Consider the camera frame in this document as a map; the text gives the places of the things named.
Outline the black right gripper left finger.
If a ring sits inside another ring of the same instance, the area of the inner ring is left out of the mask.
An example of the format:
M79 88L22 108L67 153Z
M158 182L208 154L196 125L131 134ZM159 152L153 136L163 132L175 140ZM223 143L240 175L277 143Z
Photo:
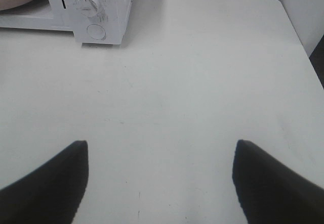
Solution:
M88 179L88 143L75 141L1 189L1 223L72 223Z

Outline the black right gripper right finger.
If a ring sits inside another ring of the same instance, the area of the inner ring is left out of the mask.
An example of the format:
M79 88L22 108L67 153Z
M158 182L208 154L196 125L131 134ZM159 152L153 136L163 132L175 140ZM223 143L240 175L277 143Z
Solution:
M248 223L323 223L323 188L253 142L237 142L232 180Z

